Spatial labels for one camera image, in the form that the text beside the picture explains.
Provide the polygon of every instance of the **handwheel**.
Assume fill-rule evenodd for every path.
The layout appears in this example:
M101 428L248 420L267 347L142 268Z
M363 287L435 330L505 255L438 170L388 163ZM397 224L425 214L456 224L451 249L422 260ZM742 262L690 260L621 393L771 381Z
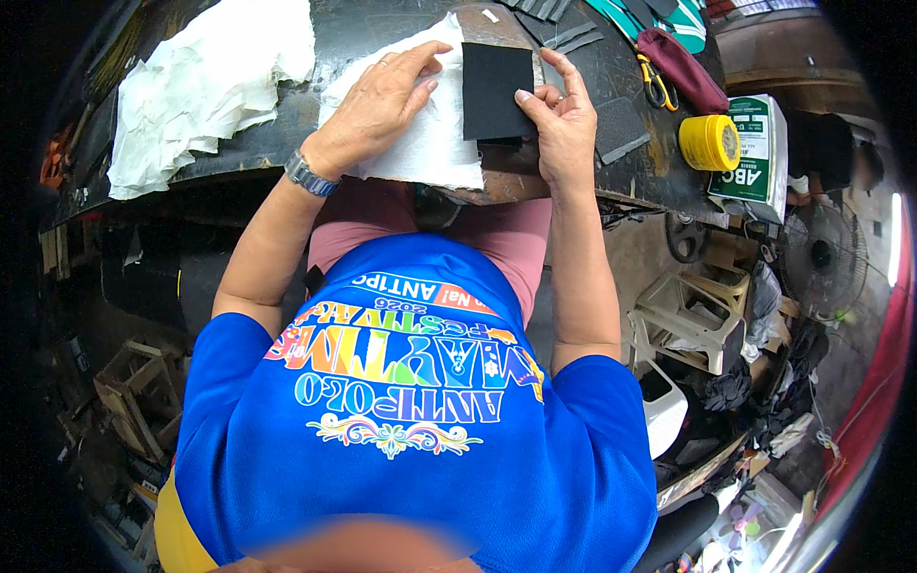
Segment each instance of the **handwheel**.
M684 215L666 212L666 243L676 261L692 263L701 260L710 243L710 229Z

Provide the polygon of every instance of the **fan guard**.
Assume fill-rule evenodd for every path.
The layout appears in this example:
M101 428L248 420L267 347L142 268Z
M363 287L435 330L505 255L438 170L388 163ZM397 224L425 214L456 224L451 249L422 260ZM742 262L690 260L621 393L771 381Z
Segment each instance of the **fan guard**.
M848 309L866 284L866 237L849 207L797 207L778 238L780 274L787 295L812 318L831 320Z

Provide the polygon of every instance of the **woman's left hand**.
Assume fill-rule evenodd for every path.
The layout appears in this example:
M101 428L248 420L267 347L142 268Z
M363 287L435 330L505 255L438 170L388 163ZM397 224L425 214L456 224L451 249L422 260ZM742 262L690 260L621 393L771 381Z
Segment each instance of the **woman's left hand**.
M432 78L414 85L417 77L441 72L434 56L451 50L431 41L401 54L389 52L367 68L337 111L300 147L310 171L336 181L360 161L388 149L436 89Z

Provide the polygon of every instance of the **scissors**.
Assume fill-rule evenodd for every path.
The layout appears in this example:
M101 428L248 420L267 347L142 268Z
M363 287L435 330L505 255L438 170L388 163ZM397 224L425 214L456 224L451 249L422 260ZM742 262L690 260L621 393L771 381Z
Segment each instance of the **scissors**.
M656 67L649 58L637 49L636 44L630 40L627 32L621 28L621 25L614 21L614 18L608 18L624 35L624 41L631 47L636 54L636 60L640 63L640 69L643 71L643 93L650 105L656 108L665 107L670 112L679 108L679 95L675 91L675 86L666 83L656 71Z

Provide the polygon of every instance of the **workbench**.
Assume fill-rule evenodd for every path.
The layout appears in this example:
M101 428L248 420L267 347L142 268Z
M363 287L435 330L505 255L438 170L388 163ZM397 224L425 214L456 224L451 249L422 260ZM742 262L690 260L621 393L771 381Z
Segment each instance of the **workbench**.
M147 59L160 41L183 29L215 3L215 0L157 0L141 6L139 9L145 13L137 58ZM454 7L455 0L312 0L316 57L312 81L298 86L280 83L275 121L237 132L232 139L221 139L216 155L195 152L197 161L176 173L170 181L170 191L179 193L204 180L236 178L255 170L275 170L279 175L291 149L297 148L315 130L321 92L351 62L429 27ZM593 105L627 97L651 136L648 143L610 165L603 166L596 157L596 194L636 207L677 211L726 227L727 215L706 198L710 173L690 168L679 151L679 124L691 115L691 105L682 101L680 110L674 113L650 107L635 54L621 33L582 2L572 3L569 9L579 9L588 15L605 36L568 54L582 73ZM703 16L709 28L705 11ZM724 85L713 36L708 35L706 47L697 54L697 59L715 81ZM57 211L44 221L44 228L58 226L112 203L105 173L115 137L116 100L115 89L85 121L78 144L71 150L72 176L61 184ZM613 127L599 126L599 129L609 128ZM459 199L493 204L547 196L547 187L537 176L535 142L526 143L521 149L481 145L481 152L486 189L484 192L459 190L456 192Z

